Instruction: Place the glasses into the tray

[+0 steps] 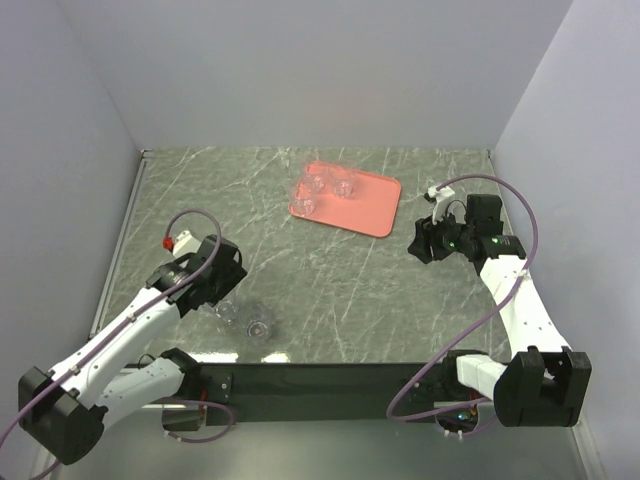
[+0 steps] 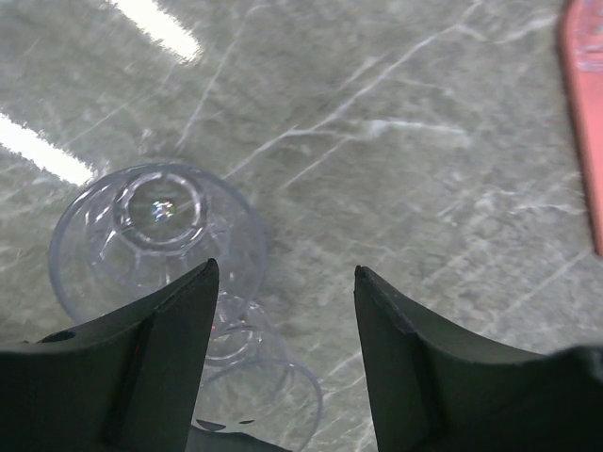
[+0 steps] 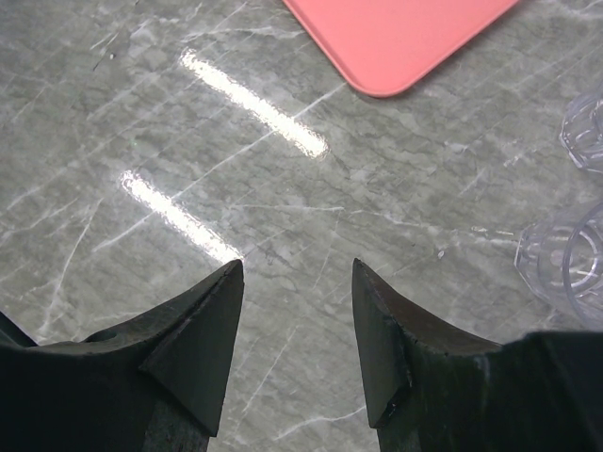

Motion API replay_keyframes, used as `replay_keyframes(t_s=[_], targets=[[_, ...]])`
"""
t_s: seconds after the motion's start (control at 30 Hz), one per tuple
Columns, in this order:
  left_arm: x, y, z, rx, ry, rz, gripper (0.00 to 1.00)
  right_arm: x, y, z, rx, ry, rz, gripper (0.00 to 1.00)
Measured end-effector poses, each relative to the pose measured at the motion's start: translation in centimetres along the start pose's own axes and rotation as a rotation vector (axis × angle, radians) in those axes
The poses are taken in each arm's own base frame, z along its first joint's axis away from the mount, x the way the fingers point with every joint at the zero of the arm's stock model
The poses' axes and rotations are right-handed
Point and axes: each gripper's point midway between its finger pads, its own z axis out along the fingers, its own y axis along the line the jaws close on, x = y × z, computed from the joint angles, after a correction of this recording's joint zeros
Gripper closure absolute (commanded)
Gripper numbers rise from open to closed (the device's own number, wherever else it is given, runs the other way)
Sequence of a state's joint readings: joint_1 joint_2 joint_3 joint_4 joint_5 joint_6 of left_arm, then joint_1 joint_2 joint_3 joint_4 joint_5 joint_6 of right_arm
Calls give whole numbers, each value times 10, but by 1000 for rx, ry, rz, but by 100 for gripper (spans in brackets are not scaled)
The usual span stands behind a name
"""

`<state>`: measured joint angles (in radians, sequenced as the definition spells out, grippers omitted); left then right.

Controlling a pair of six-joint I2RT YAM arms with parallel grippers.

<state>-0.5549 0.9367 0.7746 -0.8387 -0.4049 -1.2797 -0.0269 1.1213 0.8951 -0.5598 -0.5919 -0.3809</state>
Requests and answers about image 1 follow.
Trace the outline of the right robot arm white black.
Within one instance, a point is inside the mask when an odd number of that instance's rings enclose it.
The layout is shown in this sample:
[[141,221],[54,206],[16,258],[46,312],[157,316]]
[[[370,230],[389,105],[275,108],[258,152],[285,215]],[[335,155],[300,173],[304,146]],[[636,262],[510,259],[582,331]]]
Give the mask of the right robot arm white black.
[[588,355],[559,333],[535,288],[521,241],[503,232],[502,200],[470,194],[463,221],[449,207],[450,188],[425,195],[432,214],[415,223],[408,251],[422,263],[454,253],[467,258],[496,305],[511,359],[503,364],[475,351],[450,351],[438,359],[440,386],[452,399],[472,390],[494,403],[506,427],[572,427],[580,417],[592,373]]

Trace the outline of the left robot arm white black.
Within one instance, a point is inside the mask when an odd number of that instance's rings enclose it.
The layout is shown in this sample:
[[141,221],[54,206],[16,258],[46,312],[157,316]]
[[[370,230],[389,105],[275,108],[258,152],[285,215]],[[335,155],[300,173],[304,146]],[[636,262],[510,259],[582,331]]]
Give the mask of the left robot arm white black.
[[146,404],[169,397],[203,401],[202,366],[178,348],[131,374],[121,371],[164,329],[204,304],[215,305],[246,275],[238,246],[215,235],[197,251],[157,267],[129,306],[76,353],[21,377],[20,427],[61,464],[71,465],[109,427]]

